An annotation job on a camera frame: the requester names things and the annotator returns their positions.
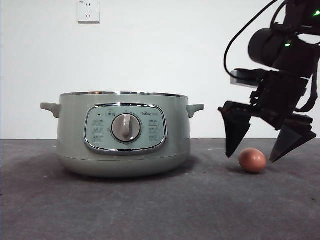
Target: chrome panel trim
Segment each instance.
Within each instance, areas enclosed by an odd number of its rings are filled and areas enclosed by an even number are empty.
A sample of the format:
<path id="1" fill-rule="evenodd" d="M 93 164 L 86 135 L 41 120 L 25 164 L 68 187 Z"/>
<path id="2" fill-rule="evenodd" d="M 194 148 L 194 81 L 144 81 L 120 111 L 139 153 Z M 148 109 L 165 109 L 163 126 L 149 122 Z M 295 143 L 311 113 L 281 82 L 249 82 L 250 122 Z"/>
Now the chrome panel trim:
<path id="1" fill-rule="evenodd" d="M 147 148 L 138 148 L 138 149 L 105 149 L 105 148 L 100 148 L 97 146 L 92 145 L 89 143 L 88 138 L 87 138 L 87 124 L 88 124 L 88 118 L 89 118 L 89 113 L 95 109 L 95 108 L 103 108 L 103 107 L 110 107 L 110 106 L 125 106 L 125 107 L 147 107 L 147 108 L 155 108 L 158 109 L 162 115 L 162 120 L 163 120 L 163 127 L 164 127 L 164 136 L 161 140 L 161 142 L 158 145 L 152 146 L 152 147 L 147 147 Z M 86 118 L 85 118 L 85 123 L 84 123 L 84 133 L 83 133 L 83 140 L 85 145 L 92 151 L 96 152 L 97 154 L 104 154 L 104 155 L 116 155 L 116 156 L 127 156 L 127 155 L 138 155 L 138 154 L 145 154 L 149 152 L 153 152 L 157 150 L 158 148 L 162 147 L 162 145 L 166 142 L 166 139 L 168 137 L 168 129 L 167 129 L 167 122 L 166 122 L 166 117 L 162 109 L 156 105 L 153 104 L 145 104 L 145 103 L 106 103 L 106 104 L 98 104 L 92 106 L 86 113 Z"/>
<path id="2" fill-rule="evenodd" d="M 158 93 L 158 92 L 139 92 L 139 91 L 84 91 L 84 92 L 69 92 L 63 93 L 60 97 L 64 96 L 76 96 L 76 95 L 140 95 L 140 96 L 166 96 L 166 97 L 176 97 L 185 98 L 187 96 L 169 93 Z"/>

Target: electrical socket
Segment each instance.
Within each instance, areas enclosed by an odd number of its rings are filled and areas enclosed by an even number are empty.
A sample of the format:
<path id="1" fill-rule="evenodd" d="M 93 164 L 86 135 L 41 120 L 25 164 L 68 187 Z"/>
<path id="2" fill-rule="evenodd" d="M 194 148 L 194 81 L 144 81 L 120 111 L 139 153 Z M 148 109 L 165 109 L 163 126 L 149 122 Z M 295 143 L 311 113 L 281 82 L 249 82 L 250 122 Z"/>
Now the electrical socket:
<path id="1" fill-rule="evenodd" d="M 100 22 L 100 3 L 99 0 L 78 0 L 77 5 L 78 23 Z"/>

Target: egg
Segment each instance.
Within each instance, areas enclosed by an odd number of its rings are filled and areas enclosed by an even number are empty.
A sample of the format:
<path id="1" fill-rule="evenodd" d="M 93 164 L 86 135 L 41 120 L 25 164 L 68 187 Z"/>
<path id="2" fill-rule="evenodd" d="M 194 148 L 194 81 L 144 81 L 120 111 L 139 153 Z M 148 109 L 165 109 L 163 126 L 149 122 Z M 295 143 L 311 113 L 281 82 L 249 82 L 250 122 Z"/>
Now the egg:
<path id="1" fill-rule="evenodd" d="M 265 155 L 258 149 L 246 148 L 240 153 L 239 164 L 248 172 L 260 173 L 265 169 L 267 160 Z"/>

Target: white wall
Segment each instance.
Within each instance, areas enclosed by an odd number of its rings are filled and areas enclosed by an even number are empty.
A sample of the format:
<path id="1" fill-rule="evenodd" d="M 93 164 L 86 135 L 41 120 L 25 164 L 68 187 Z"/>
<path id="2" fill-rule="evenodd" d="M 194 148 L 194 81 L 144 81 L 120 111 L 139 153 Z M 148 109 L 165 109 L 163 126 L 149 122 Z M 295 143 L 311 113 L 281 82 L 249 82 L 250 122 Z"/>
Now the white wall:
<path id="1" fill-rule="evenodd" d="M 223 54 L 269 0 L 100 0 L 100 24 L 78 24 L 76 2 L 1 1 L 1 139 L 55 139 L 58 121 L 40 103 L 79 91 L 187 95 L 205 104 L 191 119 L 191 136 L 225 137 L 217 108 L 249 103 L 252 89 L 229 84 Z M 230 69 L 261 67 L 249 59 L 248 43 L 278 5 L 234 44 Z M 319 102 L 308 115 L 320 134 Z M 260 119 L 251 123 L 247 138 L 278 135 Z"/>

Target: cooker lid rim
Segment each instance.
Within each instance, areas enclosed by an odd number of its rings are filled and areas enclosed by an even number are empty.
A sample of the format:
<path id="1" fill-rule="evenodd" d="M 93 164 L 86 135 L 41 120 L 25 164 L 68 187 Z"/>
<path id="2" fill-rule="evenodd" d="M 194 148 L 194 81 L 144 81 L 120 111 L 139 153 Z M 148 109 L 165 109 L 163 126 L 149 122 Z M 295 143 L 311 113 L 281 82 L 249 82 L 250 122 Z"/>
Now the cooker lid rim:
<path id="1" fill-rule="evenodd" d="M 187 96 L 170 93 L 160 92 L 140 92 L 140 91 L 82 91 L 82 92 L 68 92 L 63 93 L 60 97 L 64 96 L 75 96 L 75 95 L 142 95 L 142 96 L 166 96 L 166 97 L 177 97 L 188 99 Z"/>

